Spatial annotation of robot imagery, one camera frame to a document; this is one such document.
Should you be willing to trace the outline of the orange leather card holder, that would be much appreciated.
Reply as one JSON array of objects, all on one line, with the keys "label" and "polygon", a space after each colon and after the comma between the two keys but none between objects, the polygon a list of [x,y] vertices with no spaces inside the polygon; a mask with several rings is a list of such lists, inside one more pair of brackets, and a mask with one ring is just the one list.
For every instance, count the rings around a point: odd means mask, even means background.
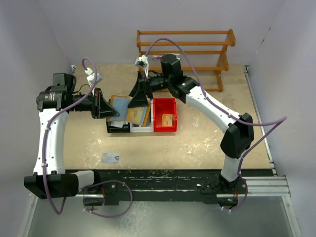
[{"label": "orange leather card holder", "polygon": [[151,110],[151,103],[147,106],[128,108],[131,97],[123,95],[112,95],[110,105],[119,113],[118,117],[109,118],[108,121],[124,121],[138,126],[146,126]]}]

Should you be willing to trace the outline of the white card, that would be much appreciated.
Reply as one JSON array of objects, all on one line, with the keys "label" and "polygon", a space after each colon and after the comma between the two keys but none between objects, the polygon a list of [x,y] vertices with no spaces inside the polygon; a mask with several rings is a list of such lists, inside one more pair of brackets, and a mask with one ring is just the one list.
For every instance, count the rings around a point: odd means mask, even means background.
[{"label": "white card", "polygon": [[101,158],[102,163],[119,163],[119,154],[103,153]]}]

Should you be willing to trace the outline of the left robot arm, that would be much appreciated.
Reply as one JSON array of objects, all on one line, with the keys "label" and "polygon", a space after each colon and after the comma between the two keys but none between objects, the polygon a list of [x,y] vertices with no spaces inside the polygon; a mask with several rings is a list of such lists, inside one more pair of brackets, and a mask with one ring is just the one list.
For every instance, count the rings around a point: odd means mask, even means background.
[{"label": "left robot arm", "polygon": [[53,84],[42,91],[37,99],[40,118],[39,151],[31,176],[24,178],[24,186],[40,199],[73,197],[85,188],[91,194],[101,190],[102,182],[93,171],[66,173],[64,165],[64,135],[69,112],[90,112],[94,119],[119,116],[103,97],[102,90],[93,94],[75,95],[76,77],[71,74],[53,75]]}]

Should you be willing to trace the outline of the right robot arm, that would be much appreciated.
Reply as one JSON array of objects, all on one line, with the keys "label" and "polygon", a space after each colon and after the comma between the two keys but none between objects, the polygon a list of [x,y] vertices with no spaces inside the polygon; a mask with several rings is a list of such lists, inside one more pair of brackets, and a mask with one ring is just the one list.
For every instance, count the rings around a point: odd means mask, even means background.
[{"label": "right robot arm", "polygon": [[142,55],[135,60],[135,66],[142,71],[138,72],[128,107],[145,107],[153,98],[153,92],[167,89],[174,98],[206,115],[224,134],[220,148],[225,159],[219,186],[223,192],[231,193],[237,188],[242,156],[254,140],[252,116],[248,113],[241,115],[229,109],[207,93],[199,82],[184,75],[176,55],[163,55],[160,63],[162,72],[150,77],[148,57]]}]

